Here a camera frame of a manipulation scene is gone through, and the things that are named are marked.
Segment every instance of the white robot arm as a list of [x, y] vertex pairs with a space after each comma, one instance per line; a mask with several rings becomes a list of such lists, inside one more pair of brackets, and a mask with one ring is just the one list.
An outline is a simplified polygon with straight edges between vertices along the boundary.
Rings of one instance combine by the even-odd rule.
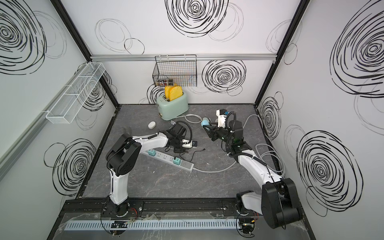
[[[301, 205], [293, 181], [283, 179], [256, 156], [244, 141], [242, 123], [236, 120], [234, 112], [221, 109], [217, 111], [217, 115], [219, 122], [209, 122], [207, 118], [203, 118], [203, 129], [212, 141], [223, 140], [229, 157], [245, 167], [262, 188], [262, 195], [252, 191], [238, 193], [238, 211], [253, 210], [263, 214], [271, 228], [301, 220]], [[230, 115], [234, 116], [234, 120], [228, 120]], [[111, 171], [111, 200], [119, 205], [128, 198], [128, 174], [141, 152], [169, 146], [173, 146], [175, 152], [184, 151], [182, 135], [185, 131], [177, 122], [172, 128], [153, 135], [123, 134], [106, 158], [107, 167]]]

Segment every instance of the marble surface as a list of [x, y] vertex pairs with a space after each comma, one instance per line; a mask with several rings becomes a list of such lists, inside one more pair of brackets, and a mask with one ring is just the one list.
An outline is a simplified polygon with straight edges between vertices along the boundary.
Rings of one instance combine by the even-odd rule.
[[[244, 124], [247, 117], [255, 114], [252, 105], [189, 105], [187, 113], [209, 117], [216, 120], [216, 110], [225, 108], [235, 111], [237, 119]], [[198, 121], [195, 117], [189, 117], [190, 121]], [[156, 122], [152, 130], [148, 123]], [[192, 160], [195, 168], [205, 171], [216, 171], [230, 166], [234, 159], [226, 155], [220, 148], [221, 141], [211, 141], [200, 124], [190, 124], [193, 132], [193, 140], [198, 141], [198, 147], [189, 150], [183, 155], [189, 161], [194, 150], [206, 150], [197, 152]], [[133, 135], [146, 135], [171, 127], [170, 121], [161, 119], [155, 105], [123, 105], [112, 127], [101, 157], [92, 173], [83, 197], [106, 197], [110, 192], [110, 174], [106, 168], [106, 154], [117, 141], [124, 128], [131, 127]], [[265, 139], [258, 123], [257, 117], [249, 118], [244, 128], [245, 141], [254, 149], [258, 143], [265, 143]], [[165, 148], [156, 149], [164, 152]], [[178, 155], [172, 150], [170, 155]], [[270, 166], [274, 166], [272, 159], [266, 159]], [[142, 154], [139, 155], [135, 167], [129, 173], [128, 195], [129, 197], [235, 197], [236, 193], [253, 190], [261, 194], [261, 188], [251, 174], [240, 164], [236, 163], [230, 169], [220, 173], [203, 173], [193, 170], [188, 172], [169, 164], [164, 164]]]

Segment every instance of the bread slice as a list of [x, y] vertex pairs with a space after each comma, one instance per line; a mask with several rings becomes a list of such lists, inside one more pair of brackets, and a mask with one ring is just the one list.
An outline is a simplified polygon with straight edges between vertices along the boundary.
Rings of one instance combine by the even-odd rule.
[[173, 86], [166, 86], [166, 98], [169, 98], [169, 91], [171, 90], [171, 88], [173, 88]]
[[181, 97], [183, 95], [183, 90], [181, 87], [173, 87], [169, 91], [169, 101], [175, 100], [178, 97]]

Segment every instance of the mint green toaster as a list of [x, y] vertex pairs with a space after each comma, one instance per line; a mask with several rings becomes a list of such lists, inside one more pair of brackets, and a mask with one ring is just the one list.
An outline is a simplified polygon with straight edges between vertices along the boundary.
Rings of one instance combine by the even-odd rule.
[[165, 94], [162, 94], [157, 98], [157, 108], [162, 119], [174, 119], [188, 110], [187, 96], [183, 93], [181, 97], [168, 102]]

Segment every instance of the blue grip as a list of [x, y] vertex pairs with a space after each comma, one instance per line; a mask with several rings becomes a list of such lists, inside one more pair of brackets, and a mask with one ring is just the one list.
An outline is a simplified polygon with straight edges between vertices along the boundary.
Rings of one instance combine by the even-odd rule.
[[208, 118], [203, 118], [203, 121], [201, 121], [201, 126], [203, 126], [203, 125], [209, 125], [209, 120], [208, 120]]

